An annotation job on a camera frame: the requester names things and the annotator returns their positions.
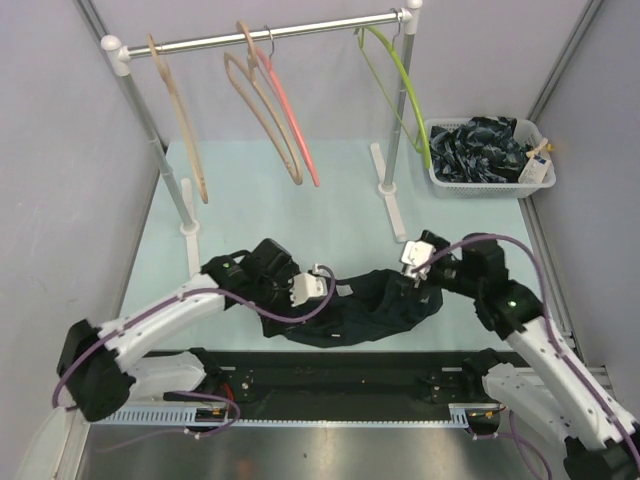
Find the dark navy sport shorts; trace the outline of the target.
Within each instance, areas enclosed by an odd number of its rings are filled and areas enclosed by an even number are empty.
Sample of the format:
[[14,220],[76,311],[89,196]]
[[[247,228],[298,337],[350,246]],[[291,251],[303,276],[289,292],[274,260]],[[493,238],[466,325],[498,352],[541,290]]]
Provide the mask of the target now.
[[263,335],[295,343],[337,348],[408,332],[443,306],[442,290],[413,288],[393,270],[373,270],[336,282],[328,305],[304,323],[287,324],[261,316]]

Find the green plastic hanger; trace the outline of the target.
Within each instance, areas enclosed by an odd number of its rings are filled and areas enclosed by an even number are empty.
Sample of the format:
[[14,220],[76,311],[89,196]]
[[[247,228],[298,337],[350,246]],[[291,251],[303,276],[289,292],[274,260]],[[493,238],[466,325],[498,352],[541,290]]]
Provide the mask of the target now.
[[[403,132],[409,140],[409,143],[415,153],[420,156],[423,166],[426,169],[429,169],[432,166],[431,149],[418,96],[409,75],[411,59],[405,61],[404,55],[399,55],[395,49],[395,38],[402,32],[403,16],[404,13],[408,13],[408,11],[406,9],[400,10],[392,8],[391,12],[393,13],[394,22],[398,25],[396,35],[392,39],[387,38],[378,28],[374,26],[356,27],[354,30],[354,35],[357,38],[359,51],[364,61],[366,62],[371,75],[380,88],[385,101],[391,108],[391,111],[393,112],[393,115],[395,117],[388,146],[391,147],[393,144],[398,145],[400,132]],[[376,70],[374,63],[371,61],[369,55],[367,54],[365,48],[366,32],[370,33],[380,42],[396,69],[399,84],[395,100],[391,98],[390,94],[385,89],[384,83],[380,78],[380,75]],[[417,130],[414,138],[411,137],[411,133],[406,123],[404,122],[404,114],[400,112],[406,101],[409,101],[410,103],[416,122]]]

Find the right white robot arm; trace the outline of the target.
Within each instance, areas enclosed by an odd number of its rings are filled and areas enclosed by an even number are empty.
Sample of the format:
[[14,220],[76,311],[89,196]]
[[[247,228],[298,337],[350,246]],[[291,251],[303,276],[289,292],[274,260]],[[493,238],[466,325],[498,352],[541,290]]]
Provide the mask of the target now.
[[564,452],[571,479],[636,479],[639,421],[609,394],[567,345],[543,292],[511,279],[498,234],[471,234],[451,244],[429,231],[405,244],[400,261],[414,288],[433,286],[472,299],[478,319],[533,370],[539,382],[489,349],[480,366],[461,376],[473,401],[505,405],[548,443]]

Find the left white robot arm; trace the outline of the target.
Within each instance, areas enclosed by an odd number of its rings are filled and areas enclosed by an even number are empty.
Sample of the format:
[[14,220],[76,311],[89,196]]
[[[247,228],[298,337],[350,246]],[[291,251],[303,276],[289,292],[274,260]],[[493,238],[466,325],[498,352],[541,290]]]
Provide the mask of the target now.
[[68,330],[56,372],[58,391],[67,390],[84,418],[103,420],[137,397],[190,391],[214,397],[220,374],[194,353],[177,360],[148,358],[159,343],[242,300],[276,315],[290,307],[291,282],[300,272],[275,240],[253,250],[210,259],[173,293],[128,317],[93,326],[83,319]]

